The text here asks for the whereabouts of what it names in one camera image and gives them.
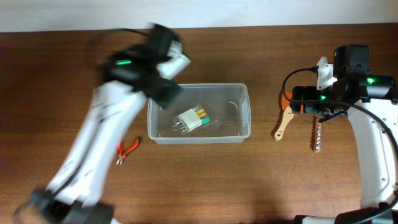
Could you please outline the clear pack of coloured bits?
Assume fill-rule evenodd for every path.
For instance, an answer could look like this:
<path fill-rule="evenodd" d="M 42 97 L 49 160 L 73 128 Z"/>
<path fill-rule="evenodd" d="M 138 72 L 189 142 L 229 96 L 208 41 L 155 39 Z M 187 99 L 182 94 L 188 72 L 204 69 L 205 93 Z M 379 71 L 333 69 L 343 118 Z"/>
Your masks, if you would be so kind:
<path fill-rule="evenodd" d="M 173 131 L 178 131 L 181 135 L 186 135 L 211 121 L 209 114 L 201 105 L 175 116 L 173 118 Z"/>

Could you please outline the clear plastic storage box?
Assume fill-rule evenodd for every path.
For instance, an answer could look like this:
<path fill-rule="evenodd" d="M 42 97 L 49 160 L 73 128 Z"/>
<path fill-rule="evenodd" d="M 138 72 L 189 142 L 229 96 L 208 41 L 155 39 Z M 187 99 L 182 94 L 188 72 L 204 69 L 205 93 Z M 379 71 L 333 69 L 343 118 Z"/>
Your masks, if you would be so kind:
<path fill-rule="evenodd" d="M 148 103 L 148 136 L 157 144 L 241 143 L 251 134 L 251 106 L 243 83 L 181 84 L 164 109 Z"/>

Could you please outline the red handled pliers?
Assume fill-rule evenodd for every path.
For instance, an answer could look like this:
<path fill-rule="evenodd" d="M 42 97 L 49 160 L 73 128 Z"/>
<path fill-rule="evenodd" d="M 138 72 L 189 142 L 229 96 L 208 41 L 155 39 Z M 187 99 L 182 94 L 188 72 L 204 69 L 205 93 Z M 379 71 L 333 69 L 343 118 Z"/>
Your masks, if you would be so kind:
<path fill-rule="evenodd" d="M 117 166 L 121 165 L 124 162 L 124 160 L 127 158 L 127 156 L 130 155 L 132 151 L 134 151 L 139 147 L 141 141 L 142 138 L 138 136 L 137 138 L 135 138 L 132 145 L 127 147 L 126 149 L 123 147 L 122 142 L 120 142 L 118 144 L 118 159 L 116 161 L 116 165 Z"/>

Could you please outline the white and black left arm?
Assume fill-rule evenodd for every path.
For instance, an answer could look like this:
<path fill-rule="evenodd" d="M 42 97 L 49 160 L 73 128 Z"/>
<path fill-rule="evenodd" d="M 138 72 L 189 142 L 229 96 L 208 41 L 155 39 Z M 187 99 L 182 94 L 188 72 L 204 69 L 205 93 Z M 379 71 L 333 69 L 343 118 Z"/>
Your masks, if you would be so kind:
<path fill-rule="evenodd" d="M 179 35 L 160 24 L 142 44 L 96 64 L 101 82 L 67 158 L 45 189 L 34 190 L 12 214 L 34 207 L 47 223 L 115 223 L 114 207 L 101 202 L 116 147 L 147 100 L 168 108 L 180 93 L 175 77 L 189 64 Z"/>

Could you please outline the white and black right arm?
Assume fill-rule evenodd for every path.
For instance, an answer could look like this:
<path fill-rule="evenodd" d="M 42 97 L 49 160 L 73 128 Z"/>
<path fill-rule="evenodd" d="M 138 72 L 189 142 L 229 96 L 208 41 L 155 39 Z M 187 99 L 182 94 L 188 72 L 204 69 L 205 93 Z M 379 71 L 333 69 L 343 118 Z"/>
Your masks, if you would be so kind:
<path fill-rule="evenodd" d="M 397 83 L 369 67 L 369 48 L 348 44 L 334 50 L 333 63 L 321 58 L 309 71 L 315 86 L 296 86 L 285 94 L 294 114 L 318 114 L 320 125 L 348 118 L 354 132 L 361 172 L 360 208 L 335 217 L 297 215 L 295 223 L 397 223 Z"/>

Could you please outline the orange socket rail with sockets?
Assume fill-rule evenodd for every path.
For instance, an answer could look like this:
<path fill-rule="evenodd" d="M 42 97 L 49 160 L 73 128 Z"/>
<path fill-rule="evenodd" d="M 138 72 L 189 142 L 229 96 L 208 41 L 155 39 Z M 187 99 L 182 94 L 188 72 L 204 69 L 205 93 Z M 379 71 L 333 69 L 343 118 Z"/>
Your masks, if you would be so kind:
<path fill-rule="evenodd" d="M 313 151 L 319 153 L 321 151 L 321 140 L 322 140 L 322 125 L 318 118 L 315 119 L 314 123 L 314 137 L 313 137 Z"/>

